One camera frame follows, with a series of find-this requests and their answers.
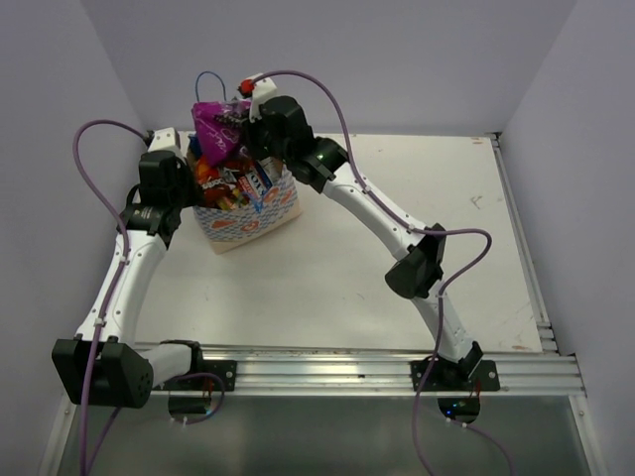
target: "metal frame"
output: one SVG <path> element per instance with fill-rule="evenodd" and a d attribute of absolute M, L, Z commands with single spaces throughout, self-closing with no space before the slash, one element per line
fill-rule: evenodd
<path fill-rule="evenodd" d="M 518 209 L 509 186 L 498 135 L 492 145 L 508 203 L 521 263 L 528 283 L 532 310 L 542 342 L 542 353 L 486 354 L 496 362 L 501 391 L 492 397 L 568 396 L 591 474 L 607 474 L 586 407 L 585 390 L 575 357 L 558 353 Z M 138 343 L 148 350 L 157 343 Z M 303 348 L 203 347 L 206 360 L 231 359 L 238 363 L 233 396 L 413 397 L 410 362 L 430 355 L 422 351 Z M 191 392 L 172 392 L 189 395 Z M 424 393 L 437 398 L 457 393 Z M 41 476 L 56 475 L 73 420 L 75 407 L 64 395 L 40 468 Z"/>
<path fill-rule="evenodd" d="M 525 273 L 525 281 L 529 287 L 534 318 L 538 323 L 549 323 L 549 316 L 547 315 L 543 295 L 540 291 L 540 285 L 538 284 L 534 261 L 532 260 L 529 252 L 529 246 L 527 245 L 523 224 L 520 220 L 520 215 L 518 214 L 516 200 L 514 199 L 514 194 L 512 193 L 512 189 L 509 184 L 509 178 L 507 177 L 507 171 L 505 170 L 505 164 L 503 162 L 503 156 L 500 149 L 499 136 L 500 134 L 488 134 L 486 137 L 488 137 L 491 142 L 494 157 L 496 158 L 496 166 L 498 167 L 498 173 L 500 174 L 500 179 L 503 184 L 503 193 L 505 194 L 505 200 L 509 209 L 509 216 L 513 225 L 512 228 L 514 229 L 514 236 L 516 237 L 516 246 L 518 247 L 521 257 L 521 263 Z"/>
<path fill-rule="evenodd" d="M 412 397 L 410 362 L 417 351 L 203 348 L 205 360 L 235 360 L 236 396 Z M 491 396 L 583 396 L 574 357 L 486 354 L 498 368 L 501 391 Z M 190 395 L 196 392 L 172 392 Z M 424 397 L 459 395 L 425 392 Z"/>

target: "candy bag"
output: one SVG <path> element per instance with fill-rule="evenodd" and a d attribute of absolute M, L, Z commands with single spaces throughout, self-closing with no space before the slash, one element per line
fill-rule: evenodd
<path fill-rule="evenodd" d="M 238 147 L 240 129 L 223 123 L 219 117 L 240 115 L 249 108 L 249 101 L 198 102 L 191 109 L 196 136 L 207 163 L 214 167 L 226 160 Z"/>

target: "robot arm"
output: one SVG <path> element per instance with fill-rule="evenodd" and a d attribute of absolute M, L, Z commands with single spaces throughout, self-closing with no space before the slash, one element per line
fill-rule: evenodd
<path fill-rule="evenodd" d="M 386 274 L 386 283 L 400 297 L 410 299 L 433 335 L 439 329 L 437 294 L 442 286 L 441 263 L 445 238 L 416 233 L 386 214 L 355 180 L 348 156 L 331 139 L 315 137 L 295 99 L 277 96 L 271 79 L 253 84 L 249 117 L 243 122 L 244 136 L 255 159 L 281 159 L 297 181 L 310 185 L 336 201 L 372 231 L 396 260 Z M 90 382 L 90 405 L 141 408 L 152 389 L 187 373 L 204 371 L 197 342 L 166 341 L 137 353 L 131 347 L 137 319 L 152 276 L 165 256 L 181 224 L 183 208 L 201 202 L 200 189 L 183 161 L 179 137 L 174 129 L 157 131 L 148 153 L 139 163 L 140 183 L 128 195 L 122 213 L 130 250 L 125 269 L 114 290 L 103 319 L 97 318 L 115 270 L 124 259 L 124 240 L 119 234 L 104 285 L 74 339 L 58 339 L 53 361 L 70 400 L 79 404 L 88 353 L 95 325 L 103 325 Z M 138 191 L 140 200 L 133 202 Z M 409 217 L 380 190 L 373 187 L 392 210 L 419 229 L 425 223 Z M 443 230 L 440 225 L 431 229 Z M 482 352 L 464 329 L 451 301 L 444 297 L 444 333 L 436 368 L 438 378 L 450 386 L 468 382 Z"/>
<path fill-rule="evenodd" d="M 181 224 L 181 210 L 200 199 L 178 139 L 174 129 L 155 133 L 148 153 L 139 162 L 139 185 L 130 191 L 122 213 L 129 239 L 127 258 L 119 233 L 110 268 L 91 311 L 74 339 L 58 339 L 54 347 L 54 364 L 74 404 L 81 400 L 95 325 L 103 327 L 91 379 L 90 405 L 141 408 L 154 387 L 201 370 L 202 354 L 195 342 L 166 341 L 142 353 L 131 347 L 148 285 Z M 133 202 L 137 192 L 139 201 Z M 106 313 L 98 318 L 115 271 L 124 260 Z"/>
<path fill-rule="evenodd" d="M 252 98 L 249 120 L 244 122 L 251 155 L 256 159 L 269 156 L 281 159 L 298 181 L 336 201 L 366 225 L 397 261 L 386 274 L 386 283 L 397 295 L 413 302 L 431 333 L 437 335 L 437 296 L 443 284 L 441 263 L 445 238 L 412 231 L 382 210 L 355 179 L 347 152 L 331 139 L 315 137 L 296 100 L 277 96 L 273 81 L 265 80 L 265 84 L 243 82 L 239 89 Z M 427 227 L 410 217 L 377 187 L 369 182 L 367 186 L 414 228 L 444 230 L 438 224 Z M 450 368 L 450 372 L 462 380 L 469 379 L 482 358 L 478 343 L 463 327 L 448 296 L 444 297 L 439 355 L 440 366 Z"/>

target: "white wall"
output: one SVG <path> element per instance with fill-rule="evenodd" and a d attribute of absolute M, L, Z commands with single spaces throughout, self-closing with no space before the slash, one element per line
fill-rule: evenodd
<path fill-rule="evenodd" d="M 579 0 L 503 153 L 556 337 L 611 474 L 635 465 L 635 3 Z"/>
<path fill-rule="evenodd" d="M 0 2 L 0 473 L 35 474 L 62 386 L 51 361 L 103 278 L 114 224 L 74 169 L 74 130 L 96 117 L 139 125 L 77 0 Z M 126 132 L 82 141 L 118 205 L 141 147 Z"/>
<path fill-rule="evenodd" d="M 233 88 L 276 68 L 332 88 L 356 132 L 502 130 L 574 0 L 82 0 L 137 113 L 191 127 L 204 69 Z M 311 84 L 277 79 L 319 131 L 338 131 Z M 208 76 L 203 97 L 220 97 Z"/>

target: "white table surface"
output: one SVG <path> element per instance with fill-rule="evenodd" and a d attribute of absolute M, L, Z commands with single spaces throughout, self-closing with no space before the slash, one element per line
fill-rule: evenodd
<path fill-rule="evenodd" d="M 413 216 L 492 234 L 492 251 L 448 293 L 485 351 L 541 351 L 490 141 L 357 135 L 352 146 L 363 172 Z M 150 284 L 137 341 L 431 349 L 415 308 L 384 282 L 393 259 L 381 242 L 336 203 L 298 189 L 298 219 L 220 256 L 184 210 Z M 445 275 L 482 246 L 477 236 L 449 237 Z"/>

